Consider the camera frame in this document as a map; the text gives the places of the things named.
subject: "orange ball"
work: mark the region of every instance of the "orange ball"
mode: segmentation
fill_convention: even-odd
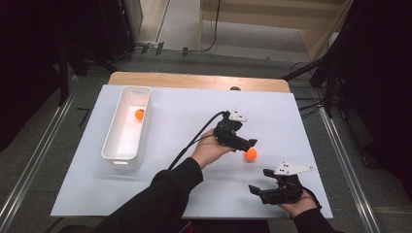
[[[142,120],[143,120],[143,116],[145,115],[145,111],[142,110],[142,109],[137,110],[136,113],[134,113],[134,115],[136,116],[136,118],[137,118],[139,121],[142,121]]]
[[[254,148],[249,148],[248,151],[245,152],[245,158],[249,162],[254,161],[257,156],[258,152]]]

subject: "white container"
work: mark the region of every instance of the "white container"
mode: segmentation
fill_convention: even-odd
[[[117,169],[138,169],[142,163],[152,113],[151,91],[125,86],[112,119],[102,156]],[[135,113],[144,110],[142,120]]]

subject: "black long-sleeve shirt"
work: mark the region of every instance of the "black long-sleeve shirt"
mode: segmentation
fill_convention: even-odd
[[[92,232],[170,232],[184,213],[191,190],[201,182],[199,165],[187,158],[175,169],[157,173],[148,188],[103,219]],[[317,209],[293,221],[298,232],[335,232]]]

